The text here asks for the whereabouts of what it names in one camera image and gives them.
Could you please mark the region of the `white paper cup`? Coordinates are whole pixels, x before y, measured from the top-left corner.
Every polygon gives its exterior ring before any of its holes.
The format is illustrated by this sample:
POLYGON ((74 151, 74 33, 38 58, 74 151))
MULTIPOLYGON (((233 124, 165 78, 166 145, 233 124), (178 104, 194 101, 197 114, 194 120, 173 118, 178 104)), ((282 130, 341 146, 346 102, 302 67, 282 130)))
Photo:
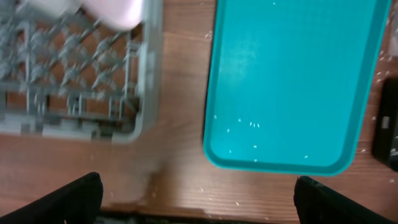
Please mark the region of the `white paper cup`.
POLYGON ((54 18, 75 14, 83 4, 82 0, 27 0, 26 3, 36 11, 54 18))

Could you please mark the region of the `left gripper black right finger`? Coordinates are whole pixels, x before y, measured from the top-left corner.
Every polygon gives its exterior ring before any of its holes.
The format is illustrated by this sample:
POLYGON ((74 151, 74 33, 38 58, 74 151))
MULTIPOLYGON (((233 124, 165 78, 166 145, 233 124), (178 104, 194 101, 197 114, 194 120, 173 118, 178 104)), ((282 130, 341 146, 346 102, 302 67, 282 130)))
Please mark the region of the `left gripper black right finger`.
POLYGON ((295 183, 294 205, 301 224, 395 224, 308 176, 295 183))

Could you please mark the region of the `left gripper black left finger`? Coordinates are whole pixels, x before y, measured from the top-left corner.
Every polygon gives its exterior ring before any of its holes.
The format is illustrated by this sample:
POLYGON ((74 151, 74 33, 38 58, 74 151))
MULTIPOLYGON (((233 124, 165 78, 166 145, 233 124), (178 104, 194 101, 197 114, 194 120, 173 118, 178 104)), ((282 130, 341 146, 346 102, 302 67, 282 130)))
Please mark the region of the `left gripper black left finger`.
POLYGON ((2 216, 1 223, 94 223, 102 199, 101 177, 97 172, 90 172, 2 216))

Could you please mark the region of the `large white plate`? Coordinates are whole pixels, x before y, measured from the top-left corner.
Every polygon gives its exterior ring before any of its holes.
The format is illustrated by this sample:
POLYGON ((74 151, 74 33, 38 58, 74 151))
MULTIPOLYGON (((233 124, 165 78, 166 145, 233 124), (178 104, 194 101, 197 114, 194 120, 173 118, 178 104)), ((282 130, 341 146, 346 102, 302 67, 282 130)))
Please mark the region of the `large white plate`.
POLYGON ((82 6, 110 29, 127 31, 142 21, 145 0, 82 0, 82 6))

